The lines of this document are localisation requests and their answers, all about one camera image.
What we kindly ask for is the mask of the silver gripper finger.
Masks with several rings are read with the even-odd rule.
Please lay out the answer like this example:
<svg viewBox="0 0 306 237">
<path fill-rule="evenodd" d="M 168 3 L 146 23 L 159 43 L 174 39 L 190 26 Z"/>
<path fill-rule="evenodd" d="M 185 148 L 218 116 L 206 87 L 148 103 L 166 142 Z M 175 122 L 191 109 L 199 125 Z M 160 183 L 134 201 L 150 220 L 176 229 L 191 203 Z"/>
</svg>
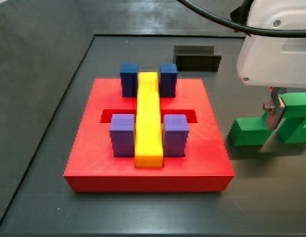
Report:
<svg viewBox="0 0 306 237">
<path fill-rule="evenodd" d="M 270 87 L 270 101 L 263 104 L 266 112 L 265 122 L 266 127 L 271 131 L 278 128 L 286 105 L 281 100 L 281 95 L 286 93 L 286 89 L 281 87 Z"/>
</svg>

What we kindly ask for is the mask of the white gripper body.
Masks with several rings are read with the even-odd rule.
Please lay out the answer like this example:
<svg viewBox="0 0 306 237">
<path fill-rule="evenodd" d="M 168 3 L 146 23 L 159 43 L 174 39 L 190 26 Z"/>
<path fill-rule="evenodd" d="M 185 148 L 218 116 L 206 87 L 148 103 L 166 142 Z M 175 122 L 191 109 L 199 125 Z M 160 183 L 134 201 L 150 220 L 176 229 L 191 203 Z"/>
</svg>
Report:
<svg viewBox="0 0 306 237">
<path fill-rule="evenodd" d="M 246 23 L 271 30 L 306 30 L 306 0 L 255 0 Z M 306 88 L 306 38 L 247 36 L 237 69 L 246 85 Z"/>
</svg>

